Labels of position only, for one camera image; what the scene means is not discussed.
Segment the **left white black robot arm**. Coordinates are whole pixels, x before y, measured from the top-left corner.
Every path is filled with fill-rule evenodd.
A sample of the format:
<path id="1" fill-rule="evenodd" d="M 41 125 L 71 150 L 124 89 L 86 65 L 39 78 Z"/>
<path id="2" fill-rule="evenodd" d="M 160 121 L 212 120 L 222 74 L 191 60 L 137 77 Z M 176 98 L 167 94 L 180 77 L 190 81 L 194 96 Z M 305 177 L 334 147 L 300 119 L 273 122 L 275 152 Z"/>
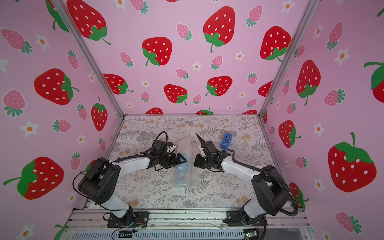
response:
<path id="1" fill-rule="evenodd" d="M 94 165 L 86 171 L 78 185 L 78 191 L 86 198 L 92 200 L 117 218 L 132 218 L 133 210 L 116 193 L 117 182 L 123 176 L 139 171 L 154 168 L 160 165 L 161 170 L 173 168 L 184 164 L 187 159 L 173 151 L 165 154 L 151 154 L 142 152 L 139 155 L 129 156 L 115 161 L 99 158 Z"/>

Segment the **clear bubble wrap sheet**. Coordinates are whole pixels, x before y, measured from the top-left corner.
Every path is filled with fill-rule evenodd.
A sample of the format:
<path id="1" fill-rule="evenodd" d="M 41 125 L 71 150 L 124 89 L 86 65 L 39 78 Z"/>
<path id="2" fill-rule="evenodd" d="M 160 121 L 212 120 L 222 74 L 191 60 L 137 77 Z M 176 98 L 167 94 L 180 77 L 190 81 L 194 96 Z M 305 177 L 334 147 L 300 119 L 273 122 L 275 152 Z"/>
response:
<path id="1" fill-rule="evenodd" d="M 173 168 L 173 186 L 175 188 L 194 187 L 199 184 L 199 169 L 195 167 L 194 162 L 197 154 L 200 153 L 199 144 L 193 142 L 192 138 L 185 138 L 177 142 L 177 154 L 181 154 L 182 163 Z"/>

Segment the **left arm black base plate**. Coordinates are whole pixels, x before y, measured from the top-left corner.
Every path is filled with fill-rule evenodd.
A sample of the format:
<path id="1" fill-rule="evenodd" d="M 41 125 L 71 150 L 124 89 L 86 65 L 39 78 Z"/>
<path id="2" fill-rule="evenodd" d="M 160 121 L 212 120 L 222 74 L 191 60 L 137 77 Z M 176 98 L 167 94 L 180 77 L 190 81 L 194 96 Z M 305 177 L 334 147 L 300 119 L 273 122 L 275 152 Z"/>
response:
<path id="1" fill-rule="evenodd" d="M 127 212 L 122 218 L 110 214 L 107 228 L 138 228 L 146 227 L 148 224 L 150 212 L 134 211 Z"/>

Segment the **blue plastic wine glass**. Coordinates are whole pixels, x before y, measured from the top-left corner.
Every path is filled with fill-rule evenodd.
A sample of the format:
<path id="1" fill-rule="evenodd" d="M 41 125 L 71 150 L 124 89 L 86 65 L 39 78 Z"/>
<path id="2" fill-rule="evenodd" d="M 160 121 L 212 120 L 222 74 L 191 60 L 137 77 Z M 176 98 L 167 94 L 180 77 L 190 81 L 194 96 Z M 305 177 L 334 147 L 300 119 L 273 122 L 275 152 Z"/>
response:
<path id="1" fill-rule="evenodd" d="M 175 170 L 176 174 L 176 180 L 175 184 L 179 188 L 183 188 L 187 185 L 186 179 L 187 179 L 187 170 L 188 170 L 188 165 L 187 163 L 178 165 Z"/>

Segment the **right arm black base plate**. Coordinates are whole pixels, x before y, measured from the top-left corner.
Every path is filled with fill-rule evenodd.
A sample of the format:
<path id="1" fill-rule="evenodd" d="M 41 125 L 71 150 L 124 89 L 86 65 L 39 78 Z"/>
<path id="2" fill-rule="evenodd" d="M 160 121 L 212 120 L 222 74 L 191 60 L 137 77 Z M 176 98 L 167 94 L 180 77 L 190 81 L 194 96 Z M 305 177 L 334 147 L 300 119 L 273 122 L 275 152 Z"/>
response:
<path id="1" fill-rule="evenodd" d="M 240 210 L 227 211 L 223 223 L 230 227 L 265 227 L 268 225 L 264 215 L 251 218 Z"/>

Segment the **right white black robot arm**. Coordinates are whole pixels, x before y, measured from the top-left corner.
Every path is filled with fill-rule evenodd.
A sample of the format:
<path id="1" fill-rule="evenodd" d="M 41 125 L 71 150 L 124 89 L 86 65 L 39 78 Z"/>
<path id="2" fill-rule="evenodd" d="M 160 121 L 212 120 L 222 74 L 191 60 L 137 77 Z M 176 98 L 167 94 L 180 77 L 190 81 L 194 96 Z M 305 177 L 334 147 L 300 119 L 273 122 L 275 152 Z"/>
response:
<path id="1" fill-rule="evenodd" d="M 243 221 L 253 220 L 262 215 L 275 216 L 283 211 L 288 201 L 295 198 L 289 186 L 281 179 L 275 167 L 256 168 L 239 161 L 233 161 L 227 153 L 198 154 L 194 166 L 214 172 L 232 174 L 251 183 L 256 198 L 246 202 L 240 212 Z"/>

